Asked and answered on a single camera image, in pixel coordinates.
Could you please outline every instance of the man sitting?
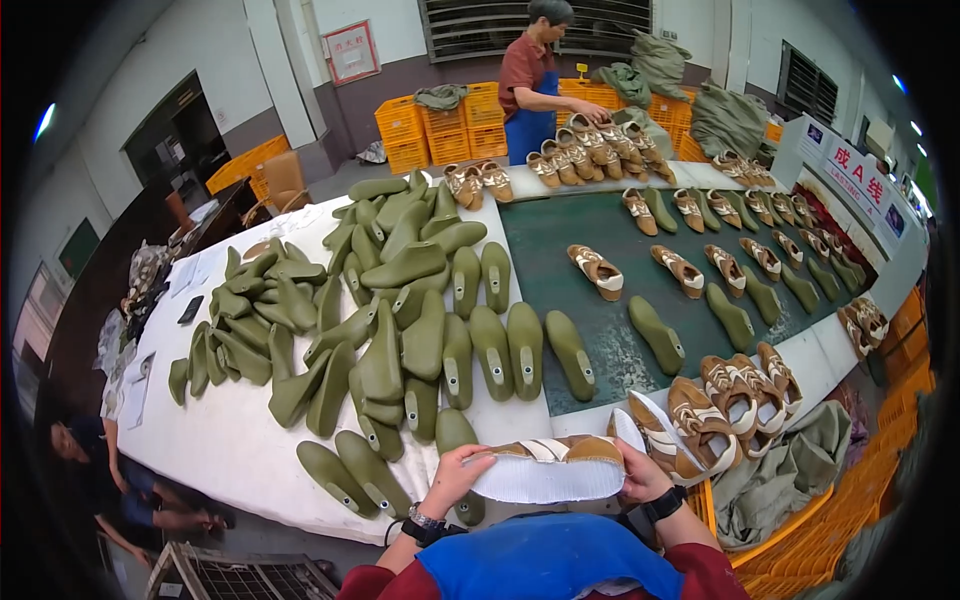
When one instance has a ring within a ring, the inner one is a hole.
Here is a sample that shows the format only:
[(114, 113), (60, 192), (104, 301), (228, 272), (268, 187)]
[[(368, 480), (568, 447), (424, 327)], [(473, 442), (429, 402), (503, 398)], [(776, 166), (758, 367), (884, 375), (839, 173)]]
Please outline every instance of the man sitting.
[[(227, 528), (224, 518), (206, 510), (193, 511), (170, 488), (156, 480), (146, 468), (121, 457), (117, 452), (117, 424), (99, 417), (78, 417), (67, 427), (61, 422), (50, 426), (54, 450), (76, 469), (90, 511), (104, 532), (138, 561), (150, 568), (143, 548), (134, 546), (110, 525), (104, 514), (119, 507), (130, 523), (160, 529)], [(162, 510), (154, 510), (153, 494), (162, 501)]]

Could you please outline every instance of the chair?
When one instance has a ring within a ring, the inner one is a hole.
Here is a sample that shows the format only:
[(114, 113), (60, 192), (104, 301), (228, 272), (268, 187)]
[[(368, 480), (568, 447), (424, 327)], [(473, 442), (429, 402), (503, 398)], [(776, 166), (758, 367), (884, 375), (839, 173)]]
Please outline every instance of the chair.
[(266, 211), (267, 202), (272, 203), (280, 214), (293, 212), (312, 202), (303, 182), (300, 155), (296, 151), (287, 151), (264, 161), (263, 176), (267, 180), (267, 198), (257, 202), (243, 216), (245, 227), (256, 222), (258, 212)]

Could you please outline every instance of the green conveyor belt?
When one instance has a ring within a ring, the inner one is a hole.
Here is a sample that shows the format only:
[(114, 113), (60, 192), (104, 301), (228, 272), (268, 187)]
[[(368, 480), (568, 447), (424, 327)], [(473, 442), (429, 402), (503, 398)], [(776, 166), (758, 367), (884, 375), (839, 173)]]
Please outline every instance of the green conveyor belt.
[[(820, 295), (817, 309), (812, 315), (806, 314), (786, 284), (782, 280), (770, 281), (756, 261), (740, 248), (740, 237), (752, 237), (770, 248), (783, 262), (783, 268), (789, 269), (786, 253), (774, 241), (771, 228), (755, 219), (760, 226), (758, 233), (726, 223), (721, 223), (718, 232), (707, 229), (697, 233), (684, 223), (680, 211), (672, 204), (673, 191), (663, 190), (662, 194), (679, 228), (676, 234), (661, 230), (656, 237), (648, 237), (636, 228), (633, 217), (620, 202), (620, 195), (615, 193), (500, 205), (500, 218), (523, 299), (534, 307), (541, 320), (548, 311), (556, 309), (577, 325), (596, 373), (596, 396), (591, 402), (578, 402), (567, 389), (560, 363), (544, 340), (547, 348), (543, 353), (543, 389), (551, 416), (617, 402), (626, 397), (628, 389), (653, 392), (669, 387), (672, 377), (660, 371), (653, 351), (630, 323), (627, 304), (631, 296), (646, 298), (660, 318), (677, 331), (686, 352), (679, 375), (698, 377), (700, 359), (709, 354), (725, 358), (734, 354), (726, 330), (710, 311), (707, 299), (689, 299), (670, 272), (650, 255), (650, 247), (655, 244), (680, 254), (703, 272), (707, 282), (719, 285), (734, 304), (747, 311), (756, 332), (748, 354), (756, 353), (757, 342), (778, 344), (851, 300), (841, 283), (837, 301), (828, 302), (803, 264), (794, 273), (812, 282)], [(805, 263), (805, 257), (813, 255), (812, 249), (801, 239), (798, 230), (786, 223), (780, 230), (804, 252)], [(570, 244), (590, 246), (623, 272), (625, 282), (619, 301), (600, 298), (593, 284), (567, 258), (566, 248)], [(735, 299), (729, 294), (720, 272), (707, 261), (706, 244), (720, 246), (741, 265), (750, 266), (763, 283), (777, 291), (783, 310), (772, 327), (762, 320), (749, 295)], [(822, 266), (833, 273), (829, 265)], [(840, 283), (839, 276), (834, 276)]]

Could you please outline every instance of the light fixture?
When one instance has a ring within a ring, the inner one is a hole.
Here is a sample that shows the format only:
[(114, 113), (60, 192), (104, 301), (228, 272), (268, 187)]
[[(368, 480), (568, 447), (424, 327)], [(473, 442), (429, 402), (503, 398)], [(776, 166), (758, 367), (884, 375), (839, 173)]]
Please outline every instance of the light fixture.
[(50, 125), (50, 120), (54, 116), (54, 108), (56, 106), (57, 106), (56, 104), (50, 105), (49, 107), (47, 107), (47, 111), (43, 113), (43, 118), (40, 119), (40, 124), (36, 126), (36, 133), (34, 133), (34, 142), (36, 142), (36, 139), (40, 137), (40, 134), (43, 133), (45, 129), (47, 129), (47, 126)]

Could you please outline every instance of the mobile phone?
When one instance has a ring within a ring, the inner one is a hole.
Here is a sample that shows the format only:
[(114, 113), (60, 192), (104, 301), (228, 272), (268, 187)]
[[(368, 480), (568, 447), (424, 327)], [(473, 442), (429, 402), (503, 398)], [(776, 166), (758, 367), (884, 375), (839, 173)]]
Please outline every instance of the mobile phone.
[(193, 322), (193, 318), (197, 316), (197, 311), (200, 310), (200, 305), (204, 302), (203, 296), (197, 296), (192, 299), (189, 304), (186, 305), (186, 310), (183, 311), (183, 316), (177, 319), (177, 323), (181, 325), (186, 325)]

